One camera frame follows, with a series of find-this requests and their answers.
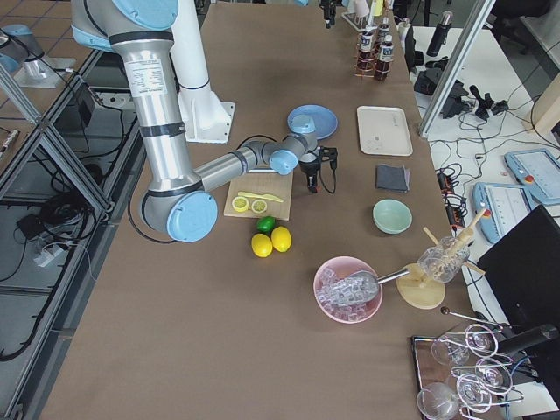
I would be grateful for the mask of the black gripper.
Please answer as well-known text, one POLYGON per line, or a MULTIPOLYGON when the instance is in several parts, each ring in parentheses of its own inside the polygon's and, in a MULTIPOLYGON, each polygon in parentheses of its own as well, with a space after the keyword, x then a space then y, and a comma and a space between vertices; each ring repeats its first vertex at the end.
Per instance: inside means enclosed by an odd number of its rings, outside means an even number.
POLYGON ((307 189, 310 193, 318 192, 317 173, 324 162, 328 162, 331 170, 336 172, 338 150, 335 147, 319 146, 313 152, 304 154, 299 160, 299 167, 307 176, 307 189))
POLYGON ((336 13, 337 1, 336 0, 318 0, 318 6, 325 13, 324 14, 325 27, 326 28, 331 28, 332 23, 333 23, 331 14, 336 13))

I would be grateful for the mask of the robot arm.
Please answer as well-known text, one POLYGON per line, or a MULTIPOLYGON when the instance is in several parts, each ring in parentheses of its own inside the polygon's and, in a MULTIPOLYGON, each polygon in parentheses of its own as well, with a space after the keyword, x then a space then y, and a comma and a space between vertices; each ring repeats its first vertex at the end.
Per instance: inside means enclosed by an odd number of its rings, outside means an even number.
POLYGON ((232 121, 233 104, 212 91, 192 1, 73 1, 72 29, 81 45, 123 61, 153 180, 141 215, 175 241, 196 242, 218 217, 211 191, 258 165, 287 175, 317 153, 309 115, 280 142, 249 139, 194 168, 188 143, 213 142, 232 121))

